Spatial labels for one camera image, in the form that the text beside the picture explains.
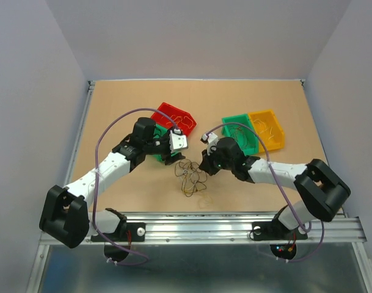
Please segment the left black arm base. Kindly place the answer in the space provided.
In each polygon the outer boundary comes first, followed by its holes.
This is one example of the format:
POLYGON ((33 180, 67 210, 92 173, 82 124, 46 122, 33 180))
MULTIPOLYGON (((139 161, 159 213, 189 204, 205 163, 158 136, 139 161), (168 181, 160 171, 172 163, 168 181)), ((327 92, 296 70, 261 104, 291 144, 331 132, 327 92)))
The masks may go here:
POLYGON ((114 242, 145 241, 146 223, 130 222, 125 214, 115 209, 96 212, 95 223, 100 232, 114 242))

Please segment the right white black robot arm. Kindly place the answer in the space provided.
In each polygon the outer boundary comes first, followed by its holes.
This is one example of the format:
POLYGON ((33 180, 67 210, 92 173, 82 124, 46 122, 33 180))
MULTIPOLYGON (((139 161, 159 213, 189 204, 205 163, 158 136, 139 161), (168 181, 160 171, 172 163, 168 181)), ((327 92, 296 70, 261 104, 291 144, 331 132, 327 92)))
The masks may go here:
POLYGON ((258 156, 244 154, 231 137, 218 138, 204 134, 207 145, 202 151, 200 169, 210 176, 221 170, 230 171, 240 181, 252 184, 273 184, 284 192, 295 190, 300 201, 288 202, 269 224, 278 238, 285 238, 301 224, 313 220, 331 222, 351 194, 348 185, 322 160, 308 164, 271 162, 258 156))

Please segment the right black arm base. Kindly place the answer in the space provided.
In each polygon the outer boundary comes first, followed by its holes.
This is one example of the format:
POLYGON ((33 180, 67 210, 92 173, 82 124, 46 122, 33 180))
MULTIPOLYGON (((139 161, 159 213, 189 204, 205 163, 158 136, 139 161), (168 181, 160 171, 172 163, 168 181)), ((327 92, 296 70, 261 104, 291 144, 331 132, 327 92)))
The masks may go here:
POLYGON ((301 234, 298 228, 289 230, 279 222, 278 217, 283 212, 284 206, 270 222, 253 222, 252 229, 249 232, 249 239, 253 241, 289 241, 306 240, 307 234, 301 234))

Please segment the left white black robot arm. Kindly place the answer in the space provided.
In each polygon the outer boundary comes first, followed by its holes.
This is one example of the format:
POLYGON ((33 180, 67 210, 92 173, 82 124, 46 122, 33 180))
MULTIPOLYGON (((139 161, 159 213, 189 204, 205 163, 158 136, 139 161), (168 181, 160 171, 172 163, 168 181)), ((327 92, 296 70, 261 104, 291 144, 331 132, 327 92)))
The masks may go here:
POLYGON ((130 174, 148 155, 159 155, 166 165, 183 158, 188 148, 183 131, 170 128, 156 136, 156 123, 141 117, 128 134, 95 167, 65 187, 50 188, 39 228, 68 248, 77 247, 87 236, 106 236, 118 241, 126 233, 126 217, 107 208, 97 211, 98 197, 120 178, 130 174))

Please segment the yellow plastic bin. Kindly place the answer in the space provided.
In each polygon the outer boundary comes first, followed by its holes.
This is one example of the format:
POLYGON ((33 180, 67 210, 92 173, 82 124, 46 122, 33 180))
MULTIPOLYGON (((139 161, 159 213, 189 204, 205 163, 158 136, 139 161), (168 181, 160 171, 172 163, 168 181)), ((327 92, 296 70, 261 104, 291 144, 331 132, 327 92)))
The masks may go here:
POLYGON ((281 150, 285 146, 285 133, 273 110, 248 113, 250 122, 268 151, 281 150))

